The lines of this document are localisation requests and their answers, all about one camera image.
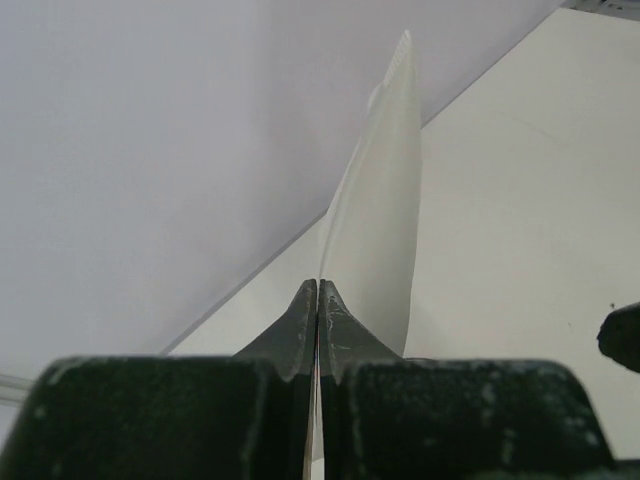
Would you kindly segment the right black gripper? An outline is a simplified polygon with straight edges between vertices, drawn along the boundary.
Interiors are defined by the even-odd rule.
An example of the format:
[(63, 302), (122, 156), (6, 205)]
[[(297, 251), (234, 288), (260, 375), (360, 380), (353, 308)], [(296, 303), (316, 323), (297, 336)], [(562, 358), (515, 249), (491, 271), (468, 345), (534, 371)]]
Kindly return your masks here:
[(613, 310), (607, 315), (597, 335), (602, 355), (626, 369), (640, 372), (639, 303)]

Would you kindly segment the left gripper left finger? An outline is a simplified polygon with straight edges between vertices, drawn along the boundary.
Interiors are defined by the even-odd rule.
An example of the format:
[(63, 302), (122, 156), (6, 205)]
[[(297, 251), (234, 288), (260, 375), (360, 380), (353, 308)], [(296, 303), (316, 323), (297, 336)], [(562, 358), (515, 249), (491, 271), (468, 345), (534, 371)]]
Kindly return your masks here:
[(1, 453), (5, 479), (303, 479), (318, 285), (231, 356), (52, 363)]

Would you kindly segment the white paper coffee filter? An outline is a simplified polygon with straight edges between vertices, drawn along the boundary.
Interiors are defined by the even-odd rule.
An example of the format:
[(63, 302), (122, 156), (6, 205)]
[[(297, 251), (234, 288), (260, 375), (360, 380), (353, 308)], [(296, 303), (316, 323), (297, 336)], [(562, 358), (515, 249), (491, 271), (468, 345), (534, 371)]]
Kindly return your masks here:
[(418, 74), (404, 31), (321, 222), (317, 297), (324, 306), (335, 296), (396, 355), (407, 340), (422, 166)]

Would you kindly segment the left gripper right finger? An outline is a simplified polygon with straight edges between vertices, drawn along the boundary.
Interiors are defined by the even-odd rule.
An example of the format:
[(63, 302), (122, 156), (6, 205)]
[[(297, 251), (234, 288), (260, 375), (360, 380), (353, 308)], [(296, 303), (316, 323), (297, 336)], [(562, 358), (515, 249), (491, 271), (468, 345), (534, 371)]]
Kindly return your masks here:
[(326, 280), (318, 329), (329, 479), (568, 479), (617, 468), (585, 390), (558, 363), (404, 359)]

